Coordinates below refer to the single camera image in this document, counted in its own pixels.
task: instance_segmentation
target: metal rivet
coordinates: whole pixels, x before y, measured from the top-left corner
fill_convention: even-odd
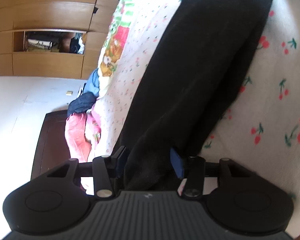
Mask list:
[[[96,194],[98,197],[111,197],[112,191],[109,189],[101,189],[101,190],[98,190]]]
[[[199,192],[199,190],[197,190],[197,189],[195,189],[195,188],[191,188],[191,189],[187,189],[187,190],[185,191],[185,195],[186,195],[187,197],[197,197],[197,196],[200,195],[200,192]]]

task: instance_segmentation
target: wardrobe door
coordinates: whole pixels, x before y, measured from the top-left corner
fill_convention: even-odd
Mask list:
[[[15,7],[13,29],[88,30],[94,4],[49,2]]]
[[[118,5],[118,0],[97,0],[97,12],[92,15],[89,31],[108,33],[112,15]]]
[[[0,54],[12,53],[12,32],[0,32]]]
[[[13,76],[12,54],[0,54],[0,76]]]
[[[14,13],[13,7],[0,8],[0,31],[12,30]]]
[[[15,76],[81,77],[83,55],[59,52],[15,52],[13,74]]]
[[[82,79],[88,79],[91,72],[98,66],[98,60],[103,43],[105,42],[107,33],[89,32],[85,43]]]

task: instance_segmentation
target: white tiled floor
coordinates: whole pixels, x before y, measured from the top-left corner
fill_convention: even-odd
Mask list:
[[[45,114],[67,109],[83,84],[73,79],[0,77],[0,239],[10,231],[3,200],[30,180]],[[66,96],[67,90],[73,95]]]

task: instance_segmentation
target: bed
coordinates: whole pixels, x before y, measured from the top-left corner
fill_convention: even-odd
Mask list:
[[[119,1],[98,62],[100,92],[92,111],[100,118],[101,133],[88,162],[111,154],[147,64],[180,2]],[[201,152],[207,161],[230,157],[289,192],[295,201],[288,226],[292,236],[300,234],[300,70],[291,69],[296,63],[300,68],[300,0],[273,0],[238,98]],[[93,194],[92,178],[83,178],[82,185]]]

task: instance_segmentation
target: pink cloth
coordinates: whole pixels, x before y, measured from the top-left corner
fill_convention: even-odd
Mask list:
[[[66,120],[65,138],[71,158],[77,158],[79,163],[87,162],[91,144],[87,142],[84,131],[87,122],[86,113],[74,113]]]
[[[86,138],[91,141],[93,151],[96,149],[101,137],[101,118],[94,110],[94,106],[92,106],[91,112],[88,114],[85,130]]]

